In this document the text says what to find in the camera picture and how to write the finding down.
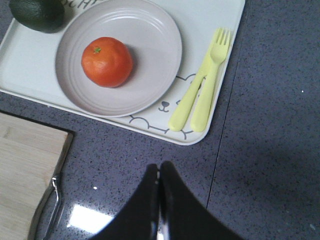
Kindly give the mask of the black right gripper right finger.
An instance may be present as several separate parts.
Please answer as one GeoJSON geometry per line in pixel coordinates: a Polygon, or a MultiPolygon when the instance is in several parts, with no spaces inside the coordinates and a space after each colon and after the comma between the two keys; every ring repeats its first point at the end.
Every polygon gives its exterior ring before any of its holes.
{"type": "Polygon", "coordinates": [[[197,200],[174,164],[160,167],[161,211],[166,240],[241,240],[197,200]]]}

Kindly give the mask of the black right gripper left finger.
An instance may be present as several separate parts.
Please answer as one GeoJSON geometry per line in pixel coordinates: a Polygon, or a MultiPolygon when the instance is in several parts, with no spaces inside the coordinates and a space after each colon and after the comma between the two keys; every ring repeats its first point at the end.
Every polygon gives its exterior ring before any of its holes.
{"type": "Polygon", "coordinates": [[[159,224],[159,176],[149,164],[137,189],[124,207],[92,240],[155,240],[159,224]]]}

